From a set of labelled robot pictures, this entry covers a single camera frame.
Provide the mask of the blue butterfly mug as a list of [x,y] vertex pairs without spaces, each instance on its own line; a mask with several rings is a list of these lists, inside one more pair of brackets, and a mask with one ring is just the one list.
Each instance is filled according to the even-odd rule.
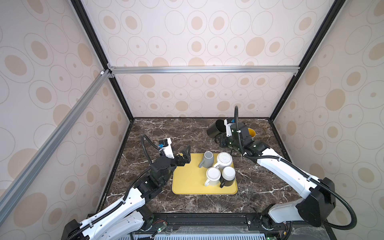
[[249,131],[249,134],[250,134],[251,138],[254,139],[255,136],[256,136],[256,132],[255,132],[255,130],[253,130],[253,129],[251,129],[251,128],[248,128],[248,131]]

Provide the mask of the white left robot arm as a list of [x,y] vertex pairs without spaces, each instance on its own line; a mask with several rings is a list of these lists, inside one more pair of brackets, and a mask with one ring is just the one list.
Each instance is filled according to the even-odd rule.
[[181,154],[160,156],[135,178],[127,191],[103,211],[81,221],[71,220],[65,225],[63,240],[114,240],[152,226],[153,214],[145,204],[163,190],[174,170],[191,162],[191,147]]

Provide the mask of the small grey mug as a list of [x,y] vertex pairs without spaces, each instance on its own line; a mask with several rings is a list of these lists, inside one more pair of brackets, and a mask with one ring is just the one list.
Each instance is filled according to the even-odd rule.
[[199,168],[209,169],[214,165],[214,154],[210,151],[204,153],[201,162],[199,163]]

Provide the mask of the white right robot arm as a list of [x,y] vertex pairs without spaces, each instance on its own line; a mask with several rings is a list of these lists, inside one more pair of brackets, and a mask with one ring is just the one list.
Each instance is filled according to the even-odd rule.
[[300,195],[296,201],[268,206],[261,216],[266,229],[282,222],[304,221],[314,227],[325,223],[336,206],[336,200],[314,182],[318,180],[317,177],[292,165],[264,142],[252,140],[244,124],[219,120],[217,129],[219,133],[216,138],[220,140],[221,147],[239,151],[244,157],[274,173]]

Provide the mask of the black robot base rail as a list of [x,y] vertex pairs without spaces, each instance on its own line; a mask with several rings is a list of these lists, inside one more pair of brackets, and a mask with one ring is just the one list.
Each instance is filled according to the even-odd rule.
[[152,228],[129,240],[287,240],[293,224],[272,223],[258,213],[155,214]]

